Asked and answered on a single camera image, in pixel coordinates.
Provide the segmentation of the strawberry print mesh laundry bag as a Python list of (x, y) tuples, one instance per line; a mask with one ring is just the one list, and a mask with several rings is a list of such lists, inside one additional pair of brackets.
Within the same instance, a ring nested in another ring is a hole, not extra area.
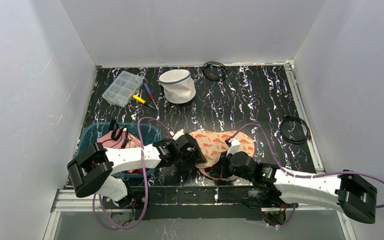
[(205, 163), (195, 165), (197, 169), (206, 177), (212, 180), (235, 181), (237, 176), (227, 176), (226, 173), (221, 173), (221, 155), (228, 150), (228, 145), (225, 140), (232, 136), (234, 131), (212, 132), (208, 130), (198, 130), (190, 132), (200, 147), (200, 150), (206, 159)]

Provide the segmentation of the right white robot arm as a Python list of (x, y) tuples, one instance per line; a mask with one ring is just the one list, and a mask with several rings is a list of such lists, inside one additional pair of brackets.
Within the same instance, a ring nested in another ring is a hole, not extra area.
[(364, 224), (376, 221), (377, 188), (357, 174), (317, 177), (299, 171), (286, 172), (276, 164), (258, 163), (243, 151), (222, 153), (208, 172), (212, 177), (247, 180), (259, 188), (268, 201), (325, 207)]

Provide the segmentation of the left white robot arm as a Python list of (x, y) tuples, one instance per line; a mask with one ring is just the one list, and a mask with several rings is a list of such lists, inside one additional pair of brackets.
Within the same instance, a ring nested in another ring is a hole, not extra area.
[(136, 169), (142, 169), (145, 174), (147, 169), (172, 165), (188, 171), (206, 161), (197, 140), (182, 133), (175, 138), (134, 148), (109, 148), (96, 142), (71, 160), (67, 170), (76, 197), (97, 194), (126, 208), (135, 199), (135, 193), (126, 180), (116, 178), (114, 174)]

